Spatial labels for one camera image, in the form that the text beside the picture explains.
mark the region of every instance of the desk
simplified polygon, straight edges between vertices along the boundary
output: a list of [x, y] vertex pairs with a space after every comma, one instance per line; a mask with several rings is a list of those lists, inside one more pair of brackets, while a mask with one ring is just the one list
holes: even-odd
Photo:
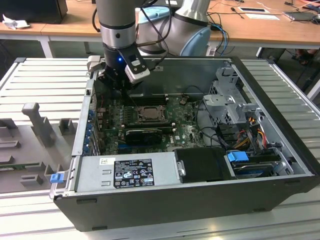
[[[259, 0], [271, 9], [294, 11], [291, 6], [284, 5], [284, 0]], [[96, 8], [91, 1], [67, 0], [68, 13], [62, 24], [32, 24], [31, 28], [10, 30], [4, 25], [0, 26], [1, 39], [38, 40], [41, 43], [46, 58], [53, 58], [51, 41], [86, 42], [86, 52], [89, 52], [88, 42], [101, 42], [101, 35], [92, 27], [92, 13]], [[233, 6], [263, 8], [253, 0], [237, 4], [230, 0], [212, 0], [210, 8], [217, 3]], [[230, 6], [217, 4], [210, 12], [232, 13]], [[270, 10], [272, 14], [281, 14], [281, 11]], [[311, 22], [290, 22], [289, 18], [280, 15], [280, 20], [241, 19], [237, 14], [221, 14], [223, 28], [229, 33], [229, 46], [237, 47], [266, 47], [266, 48], [296, 48], [318, 49], [320, 47], [320, 26]], [[217, 22], [218, 16], [212, 16]], [[212, 32], [210, 46], [215, 48], [222, 40], [220, 32]]]
[[[218, 2], [250, 8], [265, 8], [253, 0], [245, 0], [245, 3], [236, 4], [233, 1], [211, 1], [209, 12], [212, 13], [232, 13], [231, 6], [217, 4]], [[271, 14], [282, 14], [282, 11], [295, 11], [295, 8], [285, 5], [284, 0], [258, 0], [263, 3]], [[302, 6], [303, 2], [295, 1], [297, 6]], [[320, 47], [320, 26], [312, 22], [302, 23], [292, 21], [285, 15], [277, 15], [280, 20], [250, 19], [242, 14], [244, 19], [238, 14], [221, 14], [221, 22], [229, 36], [229, 46], [243, 47], [265, 47], [265, 48], [291, 48], [291, 49], [318, 49]], [[214, 21], [219, 23], [217, 14], [212, 15]], [[212, 43], [221, 41], [221, 33], [211, 34]]]

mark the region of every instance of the power supply label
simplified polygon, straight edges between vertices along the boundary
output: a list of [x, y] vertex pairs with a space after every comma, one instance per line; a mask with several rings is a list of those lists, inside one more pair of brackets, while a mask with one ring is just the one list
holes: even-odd
[[115, 161], [113, 172], [116, 189], [155, 185], [151, 159]]

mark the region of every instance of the blue cable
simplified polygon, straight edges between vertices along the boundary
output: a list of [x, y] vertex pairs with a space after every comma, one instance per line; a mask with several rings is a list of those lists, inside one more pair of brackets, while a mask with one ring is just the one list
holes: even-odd
[[221, 52], [221, 56], [224, 54], [226, 48], [227, 48], [227, 36], [226, 36], [226, 32], [221, 28], [219, 27], [218, 25], [215, 25], [215, 24], [212, 24], [213, 26], [215, 26], [217, 29], [219, 29], [221, 31], [221, 33], [223, 34], [223, 37], [224, 37], [224, 47], [223, 47], [223, 50]]

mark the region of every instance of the blue tab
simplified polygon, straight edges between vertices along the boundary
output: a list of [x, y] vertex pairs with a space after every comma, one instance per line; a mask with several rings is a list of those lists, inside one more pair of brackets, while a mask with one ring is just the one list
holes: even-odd
[[232, 151], [227, 156], [230, 162], [249, 161], [245, 151]]
[[64, 173], [54, 173], [51, 175], [50, 183], [52, 184], [62, 184], [64, 182]]

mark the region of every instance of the aluminum workbench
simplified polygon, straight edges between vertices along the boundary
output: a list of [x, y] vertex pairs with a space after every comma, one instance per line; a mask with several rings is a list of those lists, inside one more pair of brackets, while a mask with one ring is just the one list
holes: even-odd
[[[275, 65], [243, 60], [273, 103], [320, 159], [320, 111]], [[20, 111], [23, 103], [41, 104], [40, 115], [50, 123], [79, 119], [87, 60], [27, 58], [15, 62], [0, 81], [0, 116], [16, 125], [31, 124]], [[0, 237], [14, 239], [202, 239], [314, 240], [320, 237], [320, 188], [297, 194], [270, 212], [164, 223], [122, 229], [79, 232], [48, 196], [49, 190], [0, 195]]]

